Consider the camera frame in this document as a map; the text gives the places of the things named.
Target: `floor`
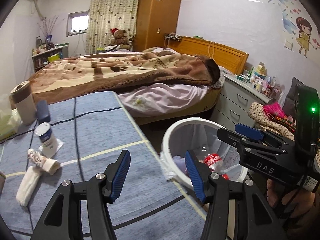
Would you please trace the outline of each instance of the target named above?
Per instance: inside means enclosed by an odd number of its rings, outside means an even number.
[[[183,116],[183,117],[176,117],[172,119],[167,119],[167,120],[160,120],[157,122],[153,123],[148,123],[144,125],[140,125],[140,129],[142,132],[145,134],[147,139],[150,141],[151,145],[154,147],[154,149],[157,151],[159,154],[161,152],[161,142],[162,138],[166,132],[166,130],[175,122],[186,119],[189,117],[201,117],[203,119],[209,119],[212,115],[213,109],[210,109],[208,111],[199,113],[199,114],[194,114],[194,115],[189,115],[189,116]]]

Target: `pink cloth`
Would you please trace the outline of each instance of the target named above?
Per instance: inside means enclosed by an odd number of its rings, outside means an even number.
[[[193,106],[207,91],[206,86],[156,83],[118,96],[133,117],[147,117],[173,113]]]
[[[287,116],[278,102],[275,102],[272,105],[263,106],[263,111],[265,112],[266,116],[268,116],[268,114],[272,114],[273,116],[277,116],[281,119],[287,119]]]

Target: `metal screw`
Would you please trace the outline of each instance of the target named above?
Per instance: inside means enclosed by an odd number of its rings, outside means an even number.
[[[210,175],[210,177],[212,178],[212,179],[219,179],[219,177],[220,177],[220,175],[218,174],[218,173],[211,173],[211,175]]]
[[[68,186],[70,184],[70,180],[66,179],[62,182],[63,186]]]
[[[105,177],[104,173],[98,173],[96,175],[96,179],[104,179],[104,177]]]
[[[247,179],[247,180],[245,181],[245,184],[246,184],[247,186],[252,186],[252,185],[253,185],[253,181],[252,181],[251,179]]]

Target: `power outlet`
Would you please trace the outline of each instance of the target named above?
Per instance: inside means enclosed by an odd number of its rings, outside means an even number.
[[[285,48],[287,48],[287,49],[289,49],[289,50],[292,50],[292,48],[293,48],[293,43],[291,43],[291,42],[289,42],[289,41],[285,41],[285,43],[284,43],[284,47]]]

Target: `white trash bin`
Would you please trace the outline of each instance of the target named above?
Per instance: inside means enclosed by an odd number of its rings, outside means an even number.
[[[199,160],[217,153],[225,164],[229,179],[243,182],[248,169],[239,164],[237,149],[218,139],[217,130],[222,127],[200,117],[183,119],[171,125],[164,134],[160,154],[166,177],[171,171],[177,181],[193,189],[191,180],[178,168],[172,157],[180,155],[184,158],[187,150],[196,150]]]

